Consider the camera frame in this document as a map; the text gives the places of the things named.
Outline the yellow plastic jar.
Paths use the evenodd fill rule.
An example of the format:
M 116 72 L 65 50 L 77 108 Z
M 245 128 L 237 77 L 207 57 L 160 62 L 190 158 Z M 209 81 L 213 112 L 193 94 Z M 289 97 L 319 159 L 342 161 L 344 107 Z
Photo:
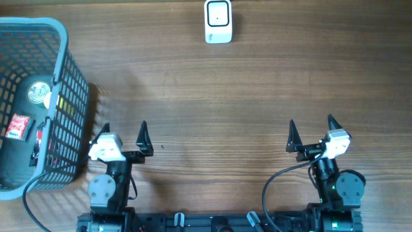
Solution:
M 43 104 L 46 109 L 49 109 L 51 104 L 51 96 L 52 93 L 49 92 L 45 95 L 43 99 Z M 66 113 L 70 114 L 71 116 L 75 113 L 75 108 L 66 100 L 61 99 L 59 96 L 57 97 L 57 107 L 63 109 Z

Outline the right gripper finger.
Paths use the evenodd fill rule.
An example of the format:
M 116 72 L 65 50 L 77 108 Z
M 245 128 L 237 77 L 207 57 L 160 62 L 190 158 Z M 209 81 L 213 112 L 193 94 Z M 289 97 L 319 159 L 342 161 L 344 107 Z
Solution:
M 330 130 L 342 129 L 342 126 L 336 121 L 332 114 L 328 115 L 328 126 Z
M 289 124 L 289 136 L 286 144 L 286 152 L 298 152 L 303 149 L 303 143 L 301 141 L 300 135 L 294 123 L 294 120 L 290 120 Z

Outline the red tissue packet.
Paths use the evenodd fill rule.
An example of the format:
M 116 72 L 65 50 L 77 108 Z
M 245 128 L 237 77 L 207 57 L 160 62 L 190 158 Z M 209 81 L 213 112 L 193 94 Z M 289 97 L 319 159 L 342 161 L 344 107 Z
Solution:
M 8 125 L 5 137 L 8 139 L 24 141 L 27 138 L 28 130 L 31 125 L 31 117 L 15 113 Z

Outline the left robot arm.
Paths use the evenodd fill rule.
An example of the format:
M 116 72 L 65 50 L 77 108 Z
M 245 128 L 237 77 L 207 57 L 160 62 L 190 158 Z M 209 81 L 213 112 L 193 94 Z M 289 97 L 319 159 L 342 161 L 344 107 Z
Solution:
M 132 177 L 132 166 L 143 164 L 154 155 L 147 123 L 141 124 L 136 139 L 137 151 L 122 151 L 119 134 L 110 131 L 106 123 L 89 143 L 88 156 L 106 165 L 106 172 L 95 177 L 88 186 L 91 212 L 77 222 L 77 231 L 145 231 L 135 209 L 127 205 L 135 197 L 129 196 L 130 187 L 137 191 Z

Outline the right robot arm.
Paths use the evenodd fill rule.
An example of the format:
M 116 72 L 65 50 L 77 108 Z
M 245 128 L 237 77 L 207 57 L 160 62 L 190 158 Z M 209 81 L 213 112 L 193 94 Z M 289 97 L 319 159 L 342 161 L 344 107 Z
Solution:
M 296 152 L 296 161 L 308 162 L 312 184 L 320 203 L 309 203 L 300 213 L 289 213 L 286 218 L 290 231 L 362 231 L 361 198 L 366 178 L 361 173 L 340 170 L 336 158 L 347 152 L 351 135 L 328 116 L 329 130 L 317 144 L 304 145 L 294 121 L 290 121 L 286 151 Z

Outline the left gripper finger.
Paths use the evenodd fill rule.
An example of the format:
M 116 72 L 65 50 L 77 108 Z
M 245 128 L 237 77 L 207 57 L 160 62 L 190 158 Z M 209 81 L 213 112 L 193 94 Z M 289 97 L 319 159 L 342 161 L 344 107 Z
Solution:
M 90 144 L 96 144 L 98 138 L 103 134 L 103 133 L 109 133 L 110 132 L 110 127 L 109 127 L 109 123 L 105 123 L 102 127 L 102 129 L 99 131 L 99 133 L 95 136 L 95 138 L 93 140 L 91 140 L 89 143 Z
M 136 140 L 136 145 L 139 147 L 140 152 L 145 157 L 152 157 L 154 155 L 154 148 L 149 137 L 149 131 L 146 121 L 142 121 L 140 131 Z

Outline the round metal tin can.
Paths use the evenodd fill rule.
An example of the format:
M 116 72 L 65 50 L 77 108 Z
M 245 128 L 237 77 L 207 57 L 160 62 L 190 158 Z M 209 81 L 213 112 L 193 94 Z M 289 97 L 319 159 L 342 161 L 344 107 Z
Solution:
M 28 99 L 29 103 L 32 103 L 41 108 L 45 108 L 43 99 L 49 92 L 52 92 L 52 88 L 47 82 L 36 81 L 28 87 L 26 91 L 26 98 Z

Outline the black snack bag orange sticker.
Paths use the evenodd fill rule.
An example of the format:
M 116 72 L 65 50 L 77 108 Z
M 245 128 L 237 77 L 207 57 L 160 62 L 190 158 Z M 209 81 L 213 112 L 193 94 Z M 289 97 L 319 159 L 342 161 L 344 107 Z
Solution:
M 36 127 L 36 141 L 33 147 L 32 154 L 30 156 L 30 161 L 29 161 L 30 167 L 36 167 L 37 165 L 39 154 L 40 154 L 41 143 L 42 143 L 42 134 L 43 134 L 42 131 L 45 126 L 46 126 L 46 123 L 42 122 L 40 123 L 40 125 L 38 125 L 38 127 Z M 57 151 L 59 149 L 59 145 L 56 142 L 49 141 L 48 149 L 50 151 Z M 47 155 L 46 157 L 47 165 L 55 167 L 59 163 L 60 161 L 58 160 L 57 157 L 54 157 L 53 155 Z

